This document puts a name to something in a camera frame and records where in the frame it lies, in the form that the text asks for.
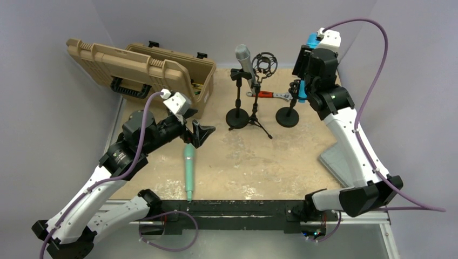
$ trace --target microphone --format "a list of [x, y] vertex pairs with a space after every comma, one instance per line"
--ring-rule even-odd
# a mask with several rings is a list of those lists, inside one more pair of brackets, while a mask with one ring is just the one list
[[256, 77], [254, 75], [253, 65], [251, 64], [250, 51], [248, 50], [247, 46], [244, 44], [238, 45], [235, 48], [235, 57], [242, 65], [243, 71], [249, 72], [251, 74], [251, 79], [248, 80], [248, 85], [250, 89], [253, 89], [252, 85]]
[[185, 158], [185, 192], [186, 199], [192, 200], [192, 192], [194, 191], [194, 158], [196, 157], [196, 149], [192, 144], [187, 144], [183, 151]]

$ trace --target black handle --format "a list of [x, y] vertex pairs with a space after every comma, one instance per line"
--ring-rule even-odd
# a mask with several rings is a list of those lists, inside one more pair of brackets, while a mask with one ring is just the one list
[[111, 90], [117, 93], [125, 94], [127, 96], [132, 96], [138, 99], [145, 99], [148, 96], [148, 93], [150, 92], [150, 89], [151, 89], [151, 85], [146, 85], [146, 84], [143, 84], [141, 91], [128, 89], [128, 88], [121, 86], [121, 81], [123, 81], [122, 78], [113, 77], [113, 81], [111, 81], [111, 85], [110, 85]]

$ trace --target round base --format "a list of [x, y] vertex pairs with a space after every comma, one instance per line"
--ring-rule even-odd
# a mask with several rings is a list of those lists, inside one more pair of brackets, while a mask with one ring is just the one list
[[235, 112], [237, 111], [237, 108], [234, 108], [230, 111], [227, 112], [226, 114], [226, 123], [229, 125], [231, 128], [243, 128], [248, 124], [248, 119], [249, 115], [248, 113], [240, 109], [239, 110], [239, 117], [237, 118], [235, 116]]
[[277, 119], [278, 124], [281, 126], [291, 128], [298, 124], [299, 114], [295, 109], [293, 109], [289, 117], [287, 117], [286, 114], [288, 113], [288, 110], [289, 107], [283, 107], [279, 109], [275, 115], [275, 118]]

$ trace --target black clamp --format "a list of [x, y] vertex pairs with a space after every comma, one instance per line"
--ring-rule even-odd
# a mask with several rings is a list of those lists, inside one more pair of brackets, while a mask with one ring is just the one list
[[159, 47], [159, 43], [157, 43], [157, 42], [152, 42], [152, 41], [149, 40], [148, 47]]
[[199, 59], [208, 58], [208, 55], [202, 52], [197, 52], [197, 58]]
[[245, 78], [246, 80], [250, 80], [253, 78], [253, 76], [251, 75], [251, 73], [244, 72], [242, 69], [231, 69], [232, 81], [236, 81], [242, 78]]
[[159, 196], [150, 189], [141, 190], [137, 196], [142, 197], [146, 201], [150, 211], [146, 217], [156, 216], [162, 213], [162, 201]]

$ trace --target gray wall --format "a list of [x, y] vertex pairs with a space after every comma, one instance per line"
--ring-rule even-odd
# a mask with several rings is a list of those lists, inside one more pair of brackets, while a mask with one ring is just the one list
[[[93, 0], [115, 46], [159, 42], [167, 49], [205, 52], [219, 67], [238, 65], [234, 49], [270, 51], [293, 66], [308, 35], [321, 26], [369, 15], [376, 0]], [[343, 26], [342, 54], [361, 25]]]
[[[386, 28], [389, 53], [361, 124], [407, 194], [448, 209], [390, 213], [401, 258], [456, 258], [458, 2], [377, 1], [370, 17]], [[340, 64], [358, 106], [382, 52], [381, 33], [367, 24]], [[391, 205], [410, 204], [397, 197]]]
[[73, 62], [70, 37], [111, 44], [90, 1], [1, 1], [2, 258], [38, 257], [30, 227], [87, 181], [115, 118], [119, 98]]

